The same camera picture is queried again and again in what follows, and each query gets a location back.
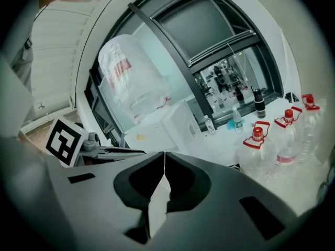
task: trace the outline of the gray shirt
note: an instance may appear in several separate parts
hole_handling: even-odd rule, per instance
[[[31,92],[31,64],[34,58],[31,47],[31,31],[34,19],[39,11],[39,0],[30,0],[13,23],[3,45],[3,54],[16,76]],[[26,120],[34,118],[34,109]]]

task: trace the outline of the small bottle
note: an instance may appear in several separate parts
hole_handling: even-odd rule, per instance
[[[211,121],[211,118],[209,118],[208,115],[205,115],[205,124],[208,129],[208,132],[210,134],[213,134],[215,132],[215,128],[213,122]]]
[[[239,87],[236,87],[235,88],[235,92],[236,92],[236,98],[237,98],[237,101],[239,102],[239,104],[241,105],[244,105],[244,96],[243,96],[243,93],[241,91],[241,89]]]
[[[224,101],[221,99],[220,96],[217,97],[218,98],[218,103],[219,103],[219,107],[220,109],[223,109],[225,106],[224,106]]]
[[[238,134],[243,133],[242,117],[239,111],[237,110],[236,106],[232,106],[232,119],[235,124],[236,133]]]
[[[255,97],[254,102],[255,102],[255,108],[257,111],[257,117],[258,118],[265,118],[266,113],[265,113],[265,102],[264,98],[262,96],[262,92],[260,89],[253,90],[253,87],[251,87],[251,90],[253,92],[253,95]]]

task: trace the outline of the window frame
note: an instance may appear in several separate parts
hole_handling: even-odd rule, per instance
[[[268,86],[268,90],[270,92],[270,94],[264,96],[265,104],[274,101],[276,98],[284,96],[281,76],[269,46],[264,40],[262,34],[259,32],[257,26],[232,0],[210,1],[215,5],[220,13],[222,12],[222,10],[218,5],[219,3],[228,6],[240,18],[240,20],[244,22],[245,26],[248,27],[249,30],[241,32],[237,35],[234,35],[233,37],[217,43],[211,48],[204,50],[198,55],[192,57],[190,60],[187,59],[187,56],[183,53],[178,44],[174,42],[171,36],[164,30],[164,28],[159,24],[156,19],[162,14],[167,14],[167,10],[181,6],[184,1],[191,2],[192,0],[172,0],[166,5],[159,8],[157,11],[155,11],[151,16],[147,16],[140,9],[140,7],[147,1],[148,0],[136,0],[134,3],[130,3],[126,11],[111,28],[101,47],[103,47],[106,42],[113,38],[134,14],[137,15],[153,31],[153,33],[164,45],[164,47],[182,72],[187,84],[189,85],[191,91],[195,96],[197,103],[200,106],[200,109],[202,110],[203,115],[208,115],[212,119],[215,128],[226,124],[227,121],[231,118],[231,115],[226,115],[217,119],[213,118],[213,109],[211,108],[203,90],[196,83],[194,75],[201,70],[215,64],[216,62],[233,55],[234,52],[240,52],[247,48],[253,49],[256,59],[262,69],[266,84]],[[224,20],[231,27],[229,20],[225,17],[223,12],[221,15],[224,16]],[[99,74],[97,72],[99,69],[100,68],[97,55],[95,63],[92,67],[92,73]],[[97,77],[97,83],[93,82],[93,84],[96,85],[96,88],[98,87],[99,83],[101,83],[101,81],[102,79],[99,75]],[[245,116],[253,111],[255,111],[254,103],[250,105],[245,105],[243,108],[240,109],[240,113],[242,116]],[[202,131],[207,130],[204,123],[200,123],[199,126]]]
[[[99,88],[98,88],[98,85],[99,85],[99,83],[98,83],[98,81],[99,81],[98,77],[100,77],[99,72],[95,72],[95,73],[94,73],[94,72],[93,72],[93,69],[90,70],[90,76],[89,76],[89,78],[88,78],[87,85],[86,85],[86,90],[84,91],[84,94],[85,94],[85,96],[86,96],[86,99],[87,99],[87,102],[88,102],[88,104],[89,104],[89,106],[90,106],[90,109],[91,109],[91,111],[92,111],[92,113],[93,113],[93,115],[94,115],[94,118],[96,119],[96,121],[97,121],[99,127],[101,128],[101,130],[102,130],[102,132],[103,132],[103,134],[104,134],[106,137],[110,138],[111,143],[112,143],[113,146],[118,147],[117,140],[114,138],[113,135],[110,136],[110,135],[111,135],[110,132],[111,132],[113,129],[115,129],[116,133],[119,135],[120,138],[121,138],[121,136],[122,136],[122,133],[121,133],[119,127],[116,125],[115,120],[114,120],[113,117],[111,116],[111,114],[110,114],[110,112],[109,112],[109,110],[108,110],[108,108],[107,108],[107,105],[106,105],[106,103],[105,103],[105,101],[104,101],[104,99],[103,99],[103,97],[102,97],[102,95],[101,95],[101,93],[100,93],[100,90],[99,90]],[[97,93],[97,94],[96,94],[96,97],[94,97],[93,94],[92,94],[92,91],[91,91],[91,86],[92,86],[92,85],[93,85],[93,86],[95,87],[95,89],[96,89],[96,93]],[[106,128],[103,128],[103,127],[101,126],[100,122],[97,120],[97,116],[96,116],[97,113],[96,113],[95,110],[94,110],[96,104],[98,103],[98,101],[102,103],[102,105],[103,105],[104,109],[106,110],[106,112],[107,112],[109,118],[111,119],[111,123],[110,123]]]

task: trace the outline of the red bottle cap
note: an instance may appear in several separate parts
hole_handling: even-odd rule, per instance
[[[252,135],[254,138],[261,138],[263,136],[263,129],[256,127],[252,130]]]
[[[293,118],[293,111],[291,109],[285,110],[285,118]]]
[[[306,102],[308,104],[314,104],[314,97],[312,95],[309,95],[306,97]]]

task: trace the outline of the black thermos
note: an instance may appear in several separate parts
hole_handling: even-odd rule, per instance
[[[255,108],[257,111],[257,116],[258,118],[264,118],[266,114],[265,114],[265,102],[262,96],[262,92],[260,89],[253,90],[253,87],[251,87],[251,90],[255,97],[254,102],[255,102]]]
[[[243,96],[243,93],[240,90],[240,88],[236,87],[235,92],[236,92],[236,98],[237,98],[237,101],[239,102],[239,104],[244,104],[244,96]]]

